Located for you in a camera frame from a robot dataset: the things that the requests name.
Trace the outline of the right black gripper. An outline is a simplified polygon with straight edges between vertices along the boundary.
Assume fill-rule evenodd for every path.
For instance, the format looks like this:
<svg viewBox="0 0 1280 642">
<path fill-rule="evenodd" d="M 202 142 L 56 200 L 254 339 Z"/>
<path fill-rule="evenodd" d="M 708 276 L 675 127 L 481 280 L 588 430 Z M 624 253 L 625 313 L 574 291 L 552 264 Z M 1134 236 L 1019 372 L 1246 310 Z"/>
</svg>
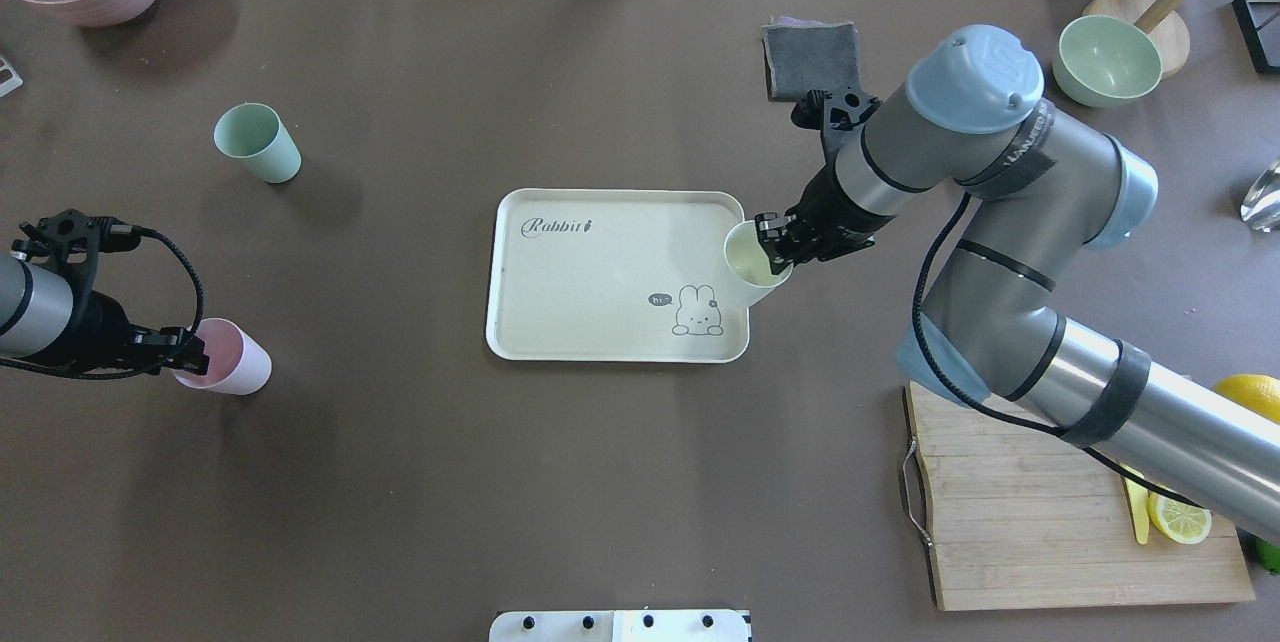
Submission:
<svg viewBox="0 0 1280 642">
<path fill-rule="evenodd" d="M 824 165 L 797 205 L 785 214 L 755 215 L 756 240 L 774 276 L 792 263 L 829 262 L 874 246 L 874 233 L 891 221 L 891 215 L 869 212 L 855 203 L 836 171 L 841 151 L 861 150 L 863 127 L 879 105 L 879 98 L 868 98 L 863 90 L 812 90 L 795 101 L 790 119 L 801 130 L 820 133 Z"/>
</svg>

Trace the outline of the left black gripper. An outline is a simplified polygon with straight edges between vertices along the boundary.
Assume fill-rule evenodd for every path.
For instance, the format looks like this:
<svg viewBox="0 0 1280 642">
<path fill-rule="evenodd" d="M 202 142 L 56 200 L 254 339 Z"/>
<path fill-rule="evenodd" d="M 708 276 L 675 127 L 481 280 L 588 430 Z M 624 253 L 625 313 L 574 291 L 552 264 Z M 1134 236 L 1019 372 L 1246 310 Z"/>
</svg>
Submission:
<svg viewBox="0 0 1280 642">
<path fill-rule="evenodd" d="M 204 286 L 169 237 L 110 215 L 78 210 L 20 224 L 10 249 L 10 367 L 56 379 L 131 379 L 163 368 L 209 373 Z M 165 246 L 195 288 L 189 326 L 150 329 L 132 324 L 113 297 L 95 290 L 101 254 L 128 253 L 143 238 Z"/>
</svg>

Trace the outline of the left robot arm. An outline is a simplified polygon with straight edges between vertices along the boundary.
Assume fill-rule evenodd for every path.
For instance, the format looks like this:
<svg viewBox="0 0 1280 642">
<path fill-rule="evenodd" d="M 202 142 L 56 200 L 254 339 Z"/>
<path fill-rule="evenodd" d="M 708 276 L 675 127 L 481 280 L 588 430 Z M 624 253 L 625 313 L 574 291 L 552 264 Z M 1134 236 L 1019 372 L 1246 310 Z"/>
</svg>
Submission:
<svg viewBox="0 0 1280 642">
<path fill-rule="evenodd" d="M 156 376 L 163 368 L 207 372 L 210 358 L 196 335 L 204 286 L 169 237 L 76 208 L 23 223 L 20 231 L 1 263 L 4 367 L 82 381 Z M 137 326 L 118 301 L 95 292 L 100 256 L 128 253 L 143 238 L 165 246 L 191 278 L 196 295 L 191 326 Z"/>
</svg>

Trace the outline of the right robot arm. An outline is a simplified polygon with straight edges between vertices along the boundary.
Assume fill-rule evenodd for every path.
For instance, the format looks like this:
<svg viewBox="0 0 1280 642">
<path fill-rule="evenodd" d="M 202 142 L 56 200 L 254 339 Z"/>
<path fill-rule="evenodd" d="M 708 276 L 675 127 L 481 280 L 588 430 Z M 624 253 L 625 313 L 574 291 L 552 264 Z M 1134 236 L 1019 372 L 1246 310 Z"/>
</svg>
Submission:
<svg viewBox="0 0 1280 642">
<path fill-rule="evenodd" d="M 809 91 L 794 123 L 819 130 L 826 162 L 796 205 L 756 215 L 771 269 L 865 249 L 914 197 L 955 182 L 978 206 L 941 272 L 916 278 L 908 376 L 972 411 L 1015 402 L 1033 431 L 1276 544 L 1277 425 L 1051 308 L 1073 256 L 1140 226 L 1158 182 L 1043 91 L 1036 55 L 991 24 L 947 36 L 890 98 Z"/>
</svg>

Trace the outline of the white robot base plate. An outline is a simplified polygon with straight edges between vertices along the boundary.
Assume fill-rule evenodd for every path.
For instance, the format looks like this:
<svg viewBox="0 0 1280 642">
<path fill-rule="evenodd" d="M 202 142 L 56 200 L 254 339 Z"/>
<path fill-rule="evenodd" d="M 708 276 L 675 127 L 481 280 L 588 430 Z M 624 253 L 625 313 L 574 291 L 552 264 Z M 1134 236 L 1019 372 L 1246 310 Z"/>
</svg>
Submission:
<svg viewBox="0 0 1280 642">
<path fill-rule="evenodd" d="M 489 641 L 751 641 L 750 614 L 733 609 L 508 611 Z"/>
</svg>

